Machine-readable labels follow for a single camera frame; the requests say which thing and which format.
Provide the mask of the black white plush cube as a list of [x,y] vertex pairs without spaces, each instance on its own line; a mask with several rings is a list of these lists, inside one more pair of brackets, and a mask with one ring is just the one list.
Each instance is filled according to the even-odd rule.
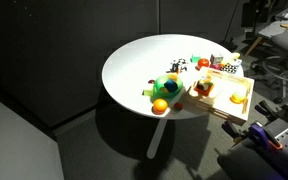
[[185,59],[180,58],[178,60],[173,60],[170,63],[170,65],[171,65],[171,67],[168,70],[168,73],[177,73],[177,74],[179,74],[182,71],[186,71],[187,70],[188,62]]

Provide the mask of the colourful plush cube in box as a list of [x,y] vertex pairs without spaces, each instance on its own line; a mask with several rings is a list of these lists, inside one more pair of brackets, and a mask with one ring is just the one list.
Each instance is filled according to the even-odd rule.
[[208,96],[212,89],[214,88],[214,83],[210,75],[202,76],[200,80],[196,82],[194,90],[201,95]]

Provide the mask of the red toy tomato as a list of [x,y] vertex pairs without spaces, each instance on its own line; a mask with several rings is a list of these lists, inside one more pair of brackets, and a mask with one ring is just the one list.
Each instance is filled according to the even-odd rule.
[[209,60],[206,59],[206,58],[201,58],[199,61],[198,61],[198,64],[197,64],[197,69],[201,69],[202,67],[208,67],[210,64]]

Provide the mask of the wooden tray box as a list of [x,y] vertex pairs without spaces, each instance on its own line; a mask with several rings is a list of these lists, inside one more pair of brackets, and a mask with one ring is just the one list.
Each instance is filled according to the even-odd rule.
[[[207,75],[211,76],[214,88],[205,96],[196,92],[194,86],[202,76]],[[202,67],[196,80],[183,95],[183,100],[190,105],[193,112],[206,111],[242,126],[248,120],[253,87],[253,79]],[[246,95],[245,100],[240,104],[233,103],[230,97],[234,92],[243,92]]]

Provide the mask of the blue patterned plush cube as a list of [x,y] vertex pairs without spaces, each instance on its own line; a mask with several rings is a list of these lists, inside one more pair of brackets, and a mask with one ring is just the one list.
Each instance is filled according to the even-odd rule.
[[221,70],[230,74],[235,74],[238,68],[241,66],[242,60],[241,59],[234,59],[224,65]]

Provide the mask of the yellow lemon toy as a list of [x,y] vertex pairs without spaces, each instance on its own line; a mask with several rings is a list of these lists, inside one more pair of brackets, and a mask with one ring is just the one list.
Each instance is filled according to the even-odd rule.
[[246,95],[243,92],[234,92],[231,95],[230,100],[235,104],[240,104],[245,100],[245,98]]

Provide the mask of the yellow toy banana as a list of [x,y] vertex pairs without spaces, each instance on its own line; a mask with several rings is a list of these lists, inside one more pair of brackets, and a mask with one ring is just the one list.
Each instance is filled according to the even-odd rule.
[[228,64],[230,61],[234,60],[234,59],[238,59],[240,57],[240,53],[237,52],[233,52],[225,57],[223,57],[223,60],[220,62],[221,66],[225,66],[226,64]]

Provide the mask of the white round table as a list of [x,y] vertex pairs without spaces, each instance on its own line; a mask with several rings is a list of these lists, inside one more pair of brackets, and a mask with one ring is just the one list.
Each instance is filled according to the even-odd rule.
[[228,56],[230,51],[213,41],[190,35],[141,38],[109,56],[102,68],[102,82],[118,104],[136,114],[154,118],[152,100],[142,94],[147,82],[168,71],[173,60],[189,60],[193,55],[208,58],[213,53]]

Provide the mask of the orange ball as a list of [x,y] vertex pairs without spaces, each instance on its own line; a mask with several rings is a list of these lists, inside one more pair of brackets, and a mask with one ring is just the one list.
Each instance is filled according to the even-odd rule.
[[163,113],[166,111],[167,108],[168,108],[168,103],[164,99],[159,98],[153,102],[153,111],[154,112]]

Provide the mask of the green plastic bowl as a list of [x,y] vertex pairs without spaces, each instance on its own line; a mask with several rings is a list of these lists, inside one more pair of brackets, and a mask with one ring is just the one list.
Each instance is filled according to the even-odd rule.
[[176,74],[158,77],[153,86],[153,94],[161,98],[175,97],[183,88],[182,80]]

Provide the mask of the small red ball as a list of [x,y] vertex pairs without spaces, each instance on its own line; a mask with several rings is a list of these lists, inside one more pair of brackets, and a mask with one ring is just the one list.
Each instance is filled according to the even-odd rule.
[[182,103],[179,103],[179,102],[176,102],[174,105],[173,105],[174,109],[177,110],[177,111],[180,111],[183,109],[183,104]]

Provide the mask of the green block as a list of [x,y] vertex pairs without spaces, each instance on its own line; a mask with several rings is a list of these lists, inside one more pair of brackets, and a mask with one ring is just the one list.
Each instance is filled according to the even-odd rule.
[[200,56],[192,55],[190,61],[192,63],[197,63],[200,60],[200,58],[201,58]]

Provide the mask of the magenta block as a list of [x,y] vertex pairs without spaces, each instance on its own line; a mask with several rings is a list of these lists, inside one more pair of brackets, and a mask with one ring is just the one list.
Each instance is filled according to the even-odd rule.
[[220,64],[211,64],[210,65],[210,68],[212,68],[212,69],[216,69],[216,70],[220,70],[221,69],[221,65]]

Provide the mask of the grey embossed cube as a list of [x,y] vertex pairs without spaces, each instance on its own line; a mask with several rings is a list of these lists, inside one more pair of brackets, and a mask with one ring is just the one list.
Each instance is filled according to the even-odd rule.
[[210,62],[212,65],[218,65],[223,60],[223,56],[221,54],[212,54],[210,57]]

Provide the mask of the grey office chair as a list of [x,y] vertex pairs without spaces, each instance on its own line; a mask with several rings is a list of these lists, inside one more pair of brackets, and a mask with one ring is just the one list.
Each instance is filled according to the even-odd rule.
[[260,30],[244,56],[250,55],[263,42],[276,54],[252,62],[252,78],[259,80],[270,90],[280,90],[280,95],[273,99],[274,103],[279,104],[286,98],[288,88],[288,23],[275,21]]

